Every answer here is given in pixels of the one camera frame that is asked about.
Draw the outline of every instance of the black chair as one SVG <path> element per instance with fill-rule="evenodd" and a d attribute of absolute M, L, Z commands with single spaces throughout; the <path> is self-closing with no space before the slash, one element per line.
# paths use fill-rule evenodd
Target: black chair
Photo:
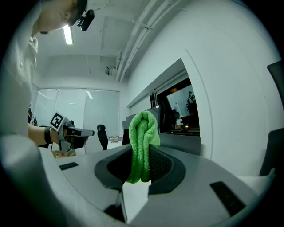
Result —
<path fill-rule="evenodd" d="M 107 150 L 108 138 L 107 138 L 107 133 L 105 131 L 106 127 L 104 125 L 97 125 L 97 129 L 98 129 L 98 138 L 99 141 L 101 142 L 103 150 Z"/>

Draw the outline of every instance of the ceiling pipe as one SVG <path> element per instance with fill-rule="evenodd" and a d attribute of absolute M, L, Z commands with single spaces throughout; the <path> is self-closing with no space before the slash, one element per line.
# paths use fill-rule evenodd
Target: ceiling pipe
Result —
<path fill-rule="evenodd" d="M 123 53 L 122 53 L 122 59 L 121 59 L 121 62 L 120 62 L 120 66 L 119 66 L 119 69 L 118 69 L 118 72 L 117 72 L 117 75 L 116 75 L 116 81 L 119 80 L 120 78 L 120 75 L 121 75 L 121 72 L 125 66 L 125 63 L 129 57 L 129 52 L 131 50 L 131 48 L 133 47 L 133 44 L 135 42 L 135 38 L 137 36 L 137 33 L 139 31 L 139 28 L 140 28 L 140 23 L 143 23 L 143 20 L 146 18 L 146 16 L 149 14 L 149 12 L 151 11 L 151 9 L 153 8 L 153 6 L 156 4 L 157 0 L 151 0 L 147 6 L 145 7 L 145 9 L 143 10 L 143 12 L 141 13 L 141 15 L 139 16 L 131 34 L 130 34 L 130 37 L 127 41 L 127 44 L 126 44 L 126 47 L 124 48 L 123 50 Z"/>
<path fill-rule="evenodd" d="M 179 4 L 181 1 L 183 0 L 178 0 L 177 2 L 175 2 L 173 5 L 171 5 L 167 10 L 165 10 L 162 14 L 161 12 L 170 4 L 170 2 L 172 2 L 173 0 L 165 0 L 161 6 L 159 7 L 159 9 L 153 14 L 153 16 L 150 18 L 149 22 L 147 23 L 148 26 L 150 26 L 151 28 L 154 28 L 157 23 L 165 16 L 165 14 L 167 14 L 172 8 L 174 8 L 177 4 Z M 144 28 L 139 37 L 137 38 L 135 45 L 133 46 L 131 53 L 129 55 L 128 61 L 123 69 L 123 73 L 122 76 L 120 78 L 120 82 L 123 81 L 124 76 L 126 71 L 128 70 L 134 56 L 136 55 L 138 49 L 140 48 L 141 44 L 143 43 L 143 41 L 145 40 L 145 38 L 148 36 L 148 34 L 150 33 L 150 29 Z"/>

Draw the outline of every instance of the green towel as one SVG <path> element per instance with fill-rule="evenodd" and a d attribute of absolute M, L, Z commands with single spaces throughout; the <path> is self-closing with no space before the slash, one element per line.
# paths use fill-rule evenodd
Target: green towel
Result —
<path fill-rule="evenodd" d="M 131 173 L 128 183 L 135 184 L 150 180 L 149 144 L 160 145 L 157 120 L 149 111 L 135 115 L 129 126 L 129 140 L 132 146 Z"/>

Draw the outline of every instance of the black wristband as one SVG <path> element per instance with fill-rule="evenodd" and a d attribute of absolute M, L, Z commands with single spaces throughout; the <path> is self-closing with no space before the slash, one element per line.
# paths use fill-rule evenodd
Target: black wristband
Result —
<path fill-rule="evenodd" d="M 51 144 L 51 137 L 50 137 L 50 128 L 51 127 L 46 127 L 44 131 L 44 140 L 46 141 L 47 144 Z"/>

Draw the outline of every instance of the ceiling light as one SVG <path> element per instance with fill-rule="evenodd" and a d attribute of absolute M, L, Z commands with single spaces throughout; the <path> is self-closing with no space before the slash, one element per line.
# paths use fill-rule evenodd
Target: ceiling light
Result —
<path fill-rule="evenodd" d="M 45 98 L 48 98 L 46 95 L 44 95 L 43 93 L 41 93 L 40 91 L 38 91 L 39 94 L 41 94 L 42 96 L 44 96 Z"/>
<path fill-rule="evenodd" d="M 89 91 L 87 91 L 87 94 L 88 94 L 88 96 L 89 96 L 90 99 L 93 99 L 93 97 L 91 96 L 91 94 L 90 94 Z"/>
<path fill-rule="evenodd" d="M 66 26 L 63 27 L 63 30 L 64 30 L 66 43 L 68 45 L 72 45 L 73 44 L 73 37 L 72 37 L 71 28 L 68 25 L 66 25 Z"/>

